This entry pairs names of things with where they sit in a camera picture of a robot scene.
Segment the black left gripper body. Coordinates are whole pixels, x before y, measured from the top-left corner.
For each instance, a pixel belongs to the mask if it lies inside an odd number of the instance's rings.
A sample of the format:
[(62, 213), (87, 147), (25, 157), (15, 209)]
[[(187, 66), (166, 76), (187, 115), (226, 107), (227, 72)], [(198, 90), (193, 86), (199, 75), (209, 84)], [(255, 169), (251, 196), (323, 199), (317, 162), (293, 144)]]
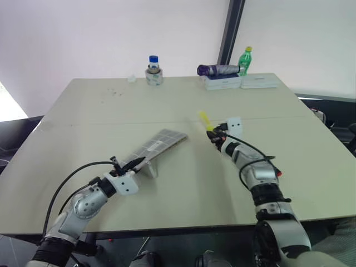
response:
[(110, 160), (114, 166), (114, 169), (115, 169), (115, 173), (117, 176), (122, 176), (124, 175), (125, 173), (128, 172), (129, 168), (130, 168), (130, 162), (126, 163), (125, 165), (121, 166), (117, 160), (117, 158), (115, 156), (113, 157), (110, 157)]

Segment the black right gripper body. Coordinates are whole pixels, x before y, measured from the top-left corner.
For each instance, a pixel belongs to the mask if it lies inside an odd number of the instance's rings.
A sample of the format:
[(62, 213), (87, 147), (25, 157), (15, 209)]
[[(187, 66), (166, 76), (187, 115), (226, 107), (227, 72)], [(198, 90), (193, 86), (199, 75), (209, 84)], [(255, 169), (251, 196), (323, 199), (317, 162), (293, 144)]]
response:
[(216, 133), (216, 138), (211, 141), (220, 152), (225, 152), (230, 141), (224, 131), (213, 131)]

